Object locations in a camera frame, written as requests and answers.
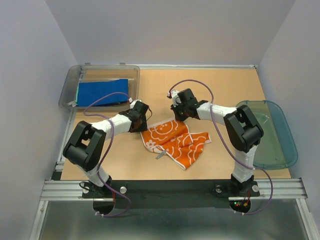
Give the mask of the orange white patterned towel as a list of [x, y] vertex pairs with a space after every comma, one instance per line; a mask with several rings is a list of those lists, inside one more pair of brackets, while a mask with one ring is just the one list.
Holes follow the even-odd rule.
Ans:
[[191, 133], [188, 125], [175, 119], [166, 120], [140, 133], [146, 149], [170, 157], [181, 169], [187, 170], [211, 143], [208, 132]]

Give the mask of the blue towel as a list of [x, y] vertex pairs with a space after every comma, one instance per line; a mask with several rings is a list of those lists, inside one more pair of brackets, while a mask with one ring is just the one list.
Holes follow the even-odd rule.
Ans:
[[88, 107], [102, 97], [112, 94], [94, 104], [105, 106], [125, 103], [129, 95], [129, 80], [122, 78], [111, 81], [80, 82], [78, 90], [78, 107]]

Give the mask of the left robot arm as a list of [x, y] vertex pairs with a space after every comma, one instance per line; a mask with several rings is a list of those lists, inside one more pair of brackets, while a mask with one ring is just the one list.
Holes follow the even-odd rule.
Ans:
[[111, 193], [110, 176], [99, 167], [105, 141], [122, 133], [146, 131], [146, 113], [149, 109], [141, 100], [135, 100], [130, 104], [130, 109], [114, 117], [94, 123], [80, 121], [74, 128], [62, 154], [85, 173], [100, 197]]

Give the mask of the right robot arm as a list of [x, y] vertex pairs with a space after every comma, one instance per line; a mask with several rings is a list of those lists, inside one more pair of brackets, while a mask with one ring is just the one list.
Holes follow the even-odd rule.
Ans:
[[229, 141], [235, 153], [231, 157], [235, 160], [231, 174], [230, 189], [235, 195], [242, 195], [250, 189], [254, 181], [254, 157], [264, 131], [247, 106], [225, 107], [207, 100], [198, 101], [191, 89], [182, 91], [171, 90], [167, 97], [172, 100], [170, 109], [175, 119], [183, 122], [188, 118], [208, 120], [225, 126]]

